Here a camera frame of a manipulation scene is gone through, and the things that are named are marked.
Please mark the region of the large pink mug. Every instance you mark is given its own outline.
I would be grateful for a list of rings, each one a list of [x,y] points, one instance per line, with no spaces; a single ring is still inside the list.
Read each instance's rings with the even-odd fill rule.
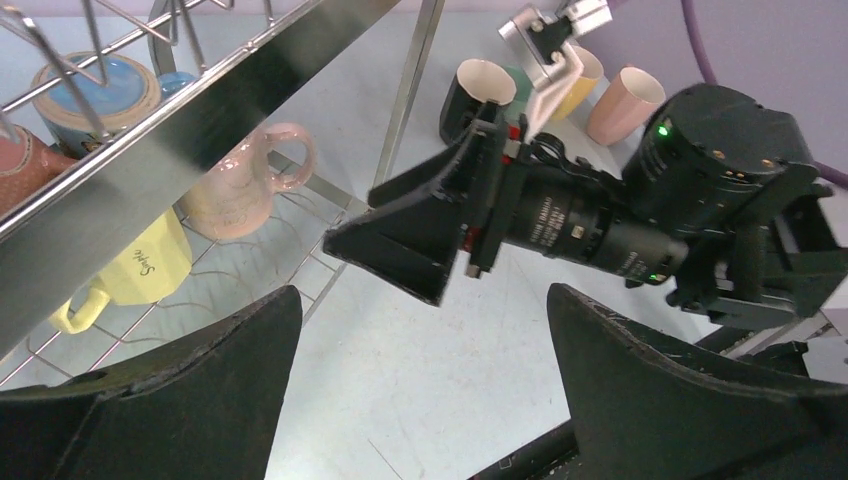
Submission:
[[[303,164],[293,173],[270,168],[274,145],[298,142],[305,149]],[[218,161],[177,202],[188,224],[212,240],[249,235],[271,216],[274,196],[304,185],[316,166],[312,135],[296,123],[258,127]]]

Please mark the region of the black mug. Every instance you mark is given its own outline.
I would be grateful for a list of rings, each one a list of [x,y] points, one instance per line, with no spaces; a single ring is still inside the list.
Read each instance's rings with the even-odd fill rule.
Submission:
[[[498,64],[472,58],[456,69],[443,103],[438,133],[450,145],[457,141],[479,115],[490,120],[514,100],[517,86],[512,76]]]

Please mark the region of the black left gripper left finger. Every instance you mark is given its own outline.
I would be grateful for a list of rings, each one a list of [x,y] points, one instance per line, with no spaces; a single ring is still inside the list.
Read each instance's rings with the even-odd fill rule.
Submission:
[[[284,286],[128,360],[1,395],[5,479],[261,479],[302,328]]]

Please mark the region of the yellow-green mug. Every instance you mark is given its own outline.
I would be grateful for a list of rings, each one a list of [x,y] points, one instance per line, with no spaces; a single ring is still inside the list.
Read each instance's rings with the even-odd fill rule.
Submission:
[[[191,247],[177,214],[169,208],[92,278],[74,313],[67,301],[49,322],[62,332],[80,333],[110,304],[151,304],[173,294],[191,268]]]

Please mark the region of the mint green mug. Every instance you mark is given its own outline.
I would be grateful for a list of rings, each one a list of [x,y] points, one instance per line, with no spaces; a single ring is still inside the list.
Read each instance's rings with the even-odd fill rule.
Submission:
[[[533,84],[518,66],[505,65],[503,69],[510,75],[516,86],[516,94],[505,112],[505,118],[510,123],[518,123],[519,117],[525,112]]]

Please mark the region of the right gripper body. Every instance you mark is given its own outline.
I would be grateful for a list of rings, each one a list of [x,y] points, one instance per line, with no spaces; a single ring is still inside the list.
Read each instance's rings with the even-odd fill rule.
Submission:
[[[703,83],[652,114],[619,176],[540,147],[506,161],[486,221],[466,235],[482,270],[510,243],[636,285],[703,284],[720,265],[757,282],[768,225],[819,174],[792,115]]]

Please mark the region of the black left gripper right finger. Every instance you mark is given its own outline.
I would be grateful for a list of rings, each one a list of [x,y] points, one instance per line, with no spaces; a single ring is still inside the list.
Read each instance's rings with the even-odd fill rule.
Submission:
[[[575,479],[843,479],[847,389],[740,362],[578,290],[547,293]]]

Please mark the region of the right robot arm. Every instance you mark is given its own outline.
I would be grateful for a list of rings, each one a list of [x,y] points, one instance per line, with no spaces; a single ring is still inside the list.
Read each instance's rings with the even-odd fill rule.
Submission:
[[[436,306],[459,252],[477,278],[512,244],[629,288],[673,281],[668,305],[762,331],[815,315],[846,278],[818,177],[793,116],[724,86],[665,101],[619,176],[486,103],[444,151],[373,188],[323,250]]]

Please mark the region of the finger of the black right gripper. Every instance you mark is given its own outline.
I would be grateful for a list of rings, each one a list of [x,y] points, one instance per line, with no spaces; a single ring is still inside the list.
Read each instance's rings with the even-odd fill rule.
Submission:
[[[473,120],[470,127],[460,136],[460,138],[448,145],[445,150],[383,182],[382,184],[373,187],[368,192],[368,206],[371,209],[376,209],[403,197],[422,185],[425,185],[447,168],[453,160],[456,158],[463,158],[466,155],[467,150],[471,150],[475,153],[476,149],[475,147],[472,147],[472,141],[474,139],[477,137],[483,139],[493,137],[500,127],[500,120]]]
[[[432,306],[460,244],[462,204],[413,192],[328,230],[323,252]]]

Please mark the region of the pink faceted mug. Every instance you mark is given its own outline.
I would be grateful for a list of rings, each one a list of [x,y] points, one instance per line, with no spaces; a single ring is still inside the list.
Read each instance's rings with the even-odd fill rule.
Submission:
[[[625,66],[593,107],[586,133],[595,143],[610,146],[643,125],[665,100],[659,80],[641,68]]]

